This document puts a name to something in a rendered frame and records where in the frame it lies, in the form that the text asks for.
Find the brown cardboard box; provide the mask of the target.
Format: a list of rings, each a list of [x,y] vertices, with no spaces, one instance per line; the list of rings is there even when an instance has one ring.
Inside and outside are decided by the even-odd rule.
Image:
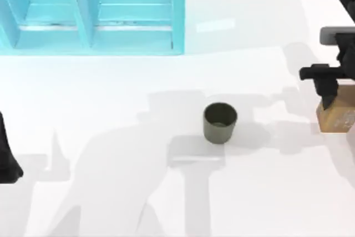
[[[335,98],[322,98],[316,114],[322,133],[348,133],[355,124],[355,84],[341,84]]]

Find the pale grey rounded box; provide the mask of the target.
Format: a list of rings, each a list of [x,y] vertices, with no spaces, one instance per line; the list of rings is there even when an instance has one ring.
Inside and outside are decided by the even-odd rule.
[[[326,26],[320,29],[319,42],[324,46],[335,46],[336,45],[336,34],[355,34],[355,26]]]

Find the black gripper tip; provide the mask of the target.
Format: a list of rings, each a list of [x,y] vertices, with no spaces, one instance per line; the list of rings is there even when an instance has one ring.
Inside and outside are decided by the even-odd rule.
[[[14,184],[23,174],[9,146],[3,114],[0,112],[0,184]]]

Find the dark green cup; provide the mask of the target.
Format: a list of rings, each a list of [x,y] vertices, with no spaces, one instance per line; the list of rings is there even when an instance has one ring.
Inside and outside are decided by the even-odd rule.
[[[212,144],[225,144],[233,134],[238,119],[237,111],[225,102],[214,102],[203,112],[203,134]]]

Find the light blue rack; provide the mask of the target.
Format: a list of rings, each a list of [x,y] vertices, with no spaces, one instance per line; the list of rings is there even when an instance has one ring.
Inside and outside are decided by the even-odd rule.
[[[185,0],[0,0],[0,55],[179,55]]]

